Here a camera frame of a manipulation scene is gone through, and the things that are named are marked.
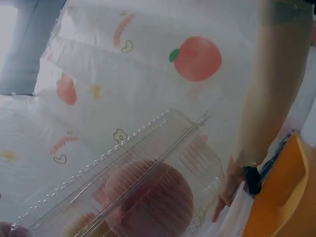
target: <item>peach print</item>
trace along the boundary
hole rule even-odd
[[[73,79],[68,74],[62,74],[57,83],[57,95],[67,105],[74,105],[77,101],[77,93]]]
[[[73,142],[73,141],[79,141],[79,138],[71,137],[71,136],[60,138],[58,142],[52,147],[52,149],[50,149],[50,153],[52,155],[56,154],[61,147],[66,145],[67,142]]]
[[[117,30],[114,33],[114,47],[118,48],[120,43],[120,37],[124,30],[126,29],[127,25],[132,22],[135,18],[135,14],[129,15],[125,17],[125,19],[118,25]]]
[[[222,56],[210,40],[195,36],[188,38],[180,47],[171,52],[169,61],[186,80],[203,81],[214,75],[222,65]]]

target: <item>printed pattern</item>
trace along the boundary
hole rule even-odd
[[[188,38],[169,55],[179,75],[193,82],[203,81],[214,75],[222,65],[222,56],[216,45],[201,36]]]
[[[118,128],[116,132],[113,134],[113,138],[114,140],[116,140],[118,144],[120,144],[122,141],[128,138],[128,135],[125,132],[123,132],[122,129]]]

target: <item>clear plastic lid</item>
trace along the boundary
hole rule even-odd
[[[19,218],[33,237],[195,237],[220,192],[197,123],[168,111]]]

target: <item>white fabric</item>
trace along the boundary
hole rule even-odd
[[[36,97],[1,96],[0,111],[0,221],[16,221],[95,157]]]

